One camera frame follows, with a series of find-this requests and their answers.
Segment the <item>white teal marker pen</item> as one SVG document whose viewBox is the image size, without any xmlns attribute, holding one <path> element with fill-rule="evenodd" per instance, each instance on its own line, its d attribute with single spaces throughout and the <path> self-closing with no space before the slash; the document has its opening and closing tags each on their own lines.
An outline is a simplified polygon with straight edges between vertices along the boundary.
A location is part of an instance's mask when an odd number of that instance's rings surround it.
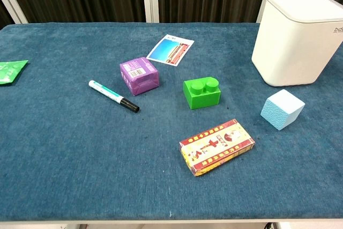
<svg viewBox="0 0 343 229">
<path fill-rule="evenodd" d="M 139 111 L 139 106 L 132 103 L 128 99 L 124 98 L 123 96 L 119 95 L 118 93 L 112 91 L 111 89 L 103 86 L 102 84 L 99 84 L 98 82 L 94 80 L 90 80 L 88 82 L 89 87 L 92 89 L 100 92 L 101 94 L 105 95 L 106 97 L 112 99 L 116 103 L 120 104 L 121 106 L 137 113 Z"/>
</svg>

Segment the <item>light blue foam cube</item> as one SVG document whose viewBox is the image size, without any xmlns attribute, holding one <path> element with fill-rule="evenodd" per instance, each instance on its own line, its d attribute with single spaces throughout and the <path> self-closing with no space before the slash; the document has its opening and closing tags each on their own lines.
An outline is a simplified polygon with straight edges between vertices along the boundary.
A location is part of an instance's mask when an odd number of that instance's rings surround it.
<svg viewBox="0 0 343 229">
<path fill-rule="evenodd" d="M 304 106 L 302 100 L 283 89 L 266 99 L 260 115 L 282 130 L 297 119 Z"/>
</svg>

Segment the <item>purple small carton box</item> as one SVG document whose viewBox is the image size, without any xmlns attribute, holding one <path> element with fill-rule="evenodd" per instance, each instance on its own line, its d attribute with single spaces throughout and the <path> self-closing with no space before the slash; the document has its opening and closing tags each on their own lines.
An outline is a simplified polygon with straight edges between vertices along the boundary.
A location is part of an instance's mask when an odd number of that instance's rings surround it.
<svg viewBox="0 0 343 229">
<path fill-rule="evenodd" d="M 120 71 L 124 82 L 134 96 L 160 85 L 158 70 L 145 57 L 121 63 Z"/>
</svg>

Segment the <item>white trash bin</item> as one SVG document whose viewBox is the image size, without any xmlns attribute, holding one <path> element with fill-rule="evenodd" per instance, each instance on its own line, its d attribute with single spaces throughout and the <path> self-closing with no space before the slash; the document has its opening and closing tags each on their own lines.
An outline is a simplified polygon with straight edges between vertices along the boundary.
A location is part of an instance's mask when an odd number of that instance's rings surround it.
<svg viewBox="0 0 343 229">
<path fill-rule="evenodd" d="M 311 84 L 342 42 L 342 4 L 267 0 L 251 60 L 271 86 Z"/>
</svg>

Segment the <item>white and blue card box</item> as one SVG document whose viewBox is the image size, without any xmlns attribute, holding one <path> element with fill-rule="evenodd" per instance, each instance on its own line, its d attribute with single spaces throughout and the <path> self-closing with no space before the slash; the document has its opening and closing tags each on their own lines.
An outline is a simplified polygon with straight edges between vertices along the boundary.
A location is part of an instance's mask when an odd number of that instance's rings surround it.
<svg viewBox="0 0 343 229">
<path fill-rule="evenodd" d="M 167 34 L 156 44 L 146 58 L 176 67 L 193 43 L 193 40 Z"/>
</svg>

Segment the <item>red yellow printed box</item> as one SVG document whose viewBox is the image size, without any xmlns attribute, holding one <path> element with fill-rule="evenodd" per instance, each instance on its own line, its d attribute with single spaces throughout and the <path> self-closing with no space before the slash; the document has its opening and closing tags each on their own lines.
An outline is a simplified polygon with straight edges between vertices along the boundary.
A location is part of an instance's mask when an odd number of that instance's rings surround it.
<svg viewBox="0 0 343 229">
<path fill-rule="evenodd" d="M 232 119 L 179 142 L 180 152 L 194 176 L 200 176 L 251 150 L 254 139 Z"/>
</svg>

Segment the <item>green toy building brick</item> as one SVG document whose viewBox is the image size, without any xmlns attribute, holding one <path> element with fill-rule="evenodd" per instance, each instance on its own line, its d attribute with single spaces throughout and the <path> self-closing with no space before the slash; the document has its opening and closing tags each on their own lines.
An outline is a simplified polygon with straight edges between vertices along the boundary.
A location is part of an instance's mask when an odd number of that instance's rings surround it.
<svg viewBox="0 0 343 229">
<path fill-rule="evenodd" d="M 213 77 L 186 80 L 183 92 L 190 109 L 217 105 L 221 95 L 219 81 Z"/>
</svg>

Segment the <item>green foil packet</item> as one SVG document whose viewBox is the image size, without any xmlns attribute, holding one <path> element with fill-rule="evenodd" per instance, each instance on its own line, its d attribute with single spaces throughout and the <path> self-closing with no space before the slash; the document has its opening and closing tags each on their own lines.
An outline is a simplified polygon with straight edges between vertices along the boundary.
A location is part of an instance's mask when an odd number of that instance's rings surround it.
<svg viewBox="0 0 343 229">
<path fill-rule="evenodd" d="M 0 85 L 13 83 L 28 60 L 0 62 Z"/>
</svg>

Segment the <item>blue table cloth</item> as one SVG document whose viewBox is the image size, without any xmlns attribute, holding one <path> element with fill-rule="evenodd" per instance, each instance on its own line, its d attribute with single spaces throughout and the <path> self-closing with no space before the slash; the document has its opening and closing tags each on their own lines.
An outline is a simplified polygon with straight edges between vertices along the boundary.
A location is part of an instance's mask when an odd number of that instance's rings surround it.
<svg viewBox="0 0 343 229">
<path fill-rule="evenodd" d="M 343 45 L 277 130 L 260 115 L 278 91 L 251 62 L 258 24 L 44 23 L 0 30 L 0 62 L 28 60 L 0 86 L 0 222 L 343 218 Z M 165 35 L 193 40 L 178 66 L 149 60 L 157 88 L 134 96 L 120 64 Z M 190 109 L 183 82 L 219 81 Z M 137 113 L 89 87 L 94 80 Z M 179 142 L 232 119 L 254 147 L 194 176 Z"/>
</svg>

